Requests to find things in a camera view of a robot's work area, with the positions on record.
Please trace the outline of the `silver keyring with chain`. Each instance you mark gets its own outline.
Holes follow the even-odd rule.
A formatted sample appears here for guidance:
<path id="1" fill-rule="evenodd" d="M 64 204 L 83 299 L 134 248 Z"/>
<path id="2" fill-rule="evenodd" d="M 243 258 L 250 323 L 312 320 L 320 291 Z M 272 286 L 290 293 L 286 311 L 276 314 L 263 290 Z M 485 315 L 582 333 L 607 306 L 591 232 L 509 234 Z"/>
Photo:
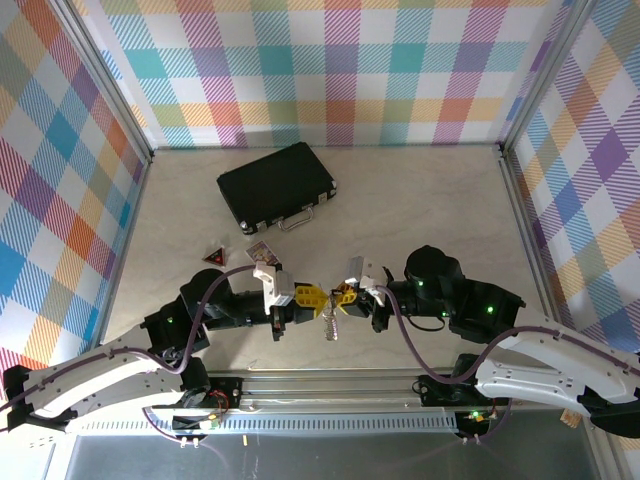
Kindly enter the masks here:
<path id="1" fill-rule="evenodd" d="M 331 293 L 322 311 L 322 318 L 324 319 L 325 324 L 324 333 L 327 341 L 336 341 L 338 339 L 336 309 L 336 297 Z"/>

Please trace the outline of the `small printed card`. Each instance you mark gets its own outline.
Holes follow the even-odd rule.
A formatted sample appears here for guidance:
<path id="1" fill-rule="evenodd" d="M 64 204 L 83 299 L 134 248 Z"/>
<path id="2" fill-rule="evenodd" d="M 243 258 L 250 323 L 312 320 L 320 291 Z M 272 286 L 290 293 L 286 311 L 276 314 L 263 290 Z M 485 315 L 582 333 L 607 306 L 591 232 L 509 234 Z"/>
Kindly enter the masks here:
<path id="1" fill-rule="evenodd" d="M 262 262 L 269 266 L 280 263 L 279 258 L 265 241 L 259 241 L 246 250 L 247 256 L 254 262 Z"/>

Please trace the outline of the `grey metal plate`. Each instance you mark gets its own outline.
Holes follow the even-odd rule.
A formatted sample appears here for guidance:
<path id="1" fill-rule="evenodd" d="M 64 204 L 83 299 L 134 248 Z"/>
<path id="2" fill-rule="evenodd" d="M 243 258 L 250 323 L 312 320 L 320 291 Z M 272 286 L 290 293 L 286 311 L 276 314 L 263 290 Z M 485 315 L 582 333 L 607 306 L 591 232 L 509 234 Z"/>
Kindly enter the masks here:
<path id="1" fill-rule="evenodd" d="M 445 435 L 80 438 L 65 480 L 601 480 L 581 440 L 465 444 Z"/>

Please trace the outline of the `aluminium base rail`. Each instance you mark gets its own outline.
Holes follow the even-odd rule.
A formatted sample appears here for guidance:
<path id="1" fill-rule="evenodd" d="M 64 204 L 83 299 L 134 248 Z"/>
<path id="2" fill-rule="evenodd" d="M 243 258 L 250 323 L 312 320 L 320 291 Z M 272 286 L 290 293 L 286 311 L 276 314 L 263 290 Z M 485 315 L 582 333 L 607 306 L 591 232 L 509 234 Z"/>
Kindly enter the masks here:
<path id="1" fill-rule="evenodd" d="M 423 409 L 414 382 L 421 371 L 275 369 L 211 371 L 242 380 L 238 409 L 255 414 L 397 413 Z"/>

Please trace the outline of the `aluminium floor edge rail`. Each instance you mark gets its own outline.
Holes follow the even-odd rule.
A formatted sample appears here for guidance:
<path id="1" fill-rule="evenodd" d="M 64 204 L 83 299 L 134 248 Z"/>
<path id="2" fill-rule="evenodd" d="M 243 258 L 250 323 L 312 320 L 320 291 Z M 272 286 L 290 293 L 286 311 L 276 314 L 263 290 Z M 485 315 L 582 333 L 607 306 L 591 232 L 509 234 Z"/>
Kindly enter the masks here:
<path id="1" fill-rule="evenodd" d="M 91 337 L 91 348 L 99 346 L 106 335 L 109 318 L 111 316 L 115 303 L 118 286 L 124 270 L 137 217 L 139 215 L 141 199 L 144 195 L 148 173 L 151 165 L 153 164 L 154 156 L 155 153 L 151 151 L 150 154 L 145 158 L 144 162 L 142 163 L 139 182 L 132 187 L 131 193 L 127 200 L 129 204 L 129 213 L 123 227 L 123 233 L 118 237 L 119 243 L 117 244 L 117 255 L 115 257 L 111 278 L 105 290 L 103 304 L 101 310 L 99 311 L 96 326 Z"/>
<path id="2" fill-rule="evenodd" d="M 501 175 L 515 216 L 529 270 L 533 276 L 536 291 L 541 302 L 542 311 L 551 319 L 561 323 L 560 311 L 553 295 L 540 249 L 538 248 L 533 223 L 527 212 L 525 198 L 516 178 L 514 161 L 511 159 L 509 152 L 505 150 L 501 144 L 497 145 L 497 152 Z"/>

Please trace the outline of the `aluminium frame post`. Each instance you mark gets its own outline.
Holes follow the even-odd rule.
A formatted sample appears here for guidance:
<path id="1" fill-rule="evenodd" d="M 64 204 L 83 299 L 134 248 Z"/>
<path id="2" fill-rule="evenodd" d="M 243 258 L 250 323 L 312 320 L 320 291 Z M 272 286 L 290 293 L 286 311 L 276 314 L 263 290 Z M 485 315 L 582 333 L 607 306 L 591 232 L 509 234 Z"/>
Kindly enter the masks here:
<path id="1" fill-rule="evenodd" d="M 534 60 L 539 65 L 536 75 L 530 81 L 530 88 L 514 113 L 504 139 L 499 143 L 503 156 L 515 148 L 518 140 L 526 131 L 535 111 L 556 78 L 597 3 L 598 0 L 573 0 L 567 9 L 563 22 L 556 29 L 555 38 L 547 47 L 544 55 L 540 60 Z"/>
<path id="2" fill-rule="evenodd" d="M 85 68 L 104 95 L 110 110 L 120 122 L 127 139 L 131 142 L 136 153 L 150 164 L 154 151 L 143 130 L 126 102 L 100 50 L 94 42 L 87 26 L 79 15 L 72 0 L 47 0 L 55 15 L 60 20 L 64 30 L 69 35 L 71 43 L 77 50 Z"/>

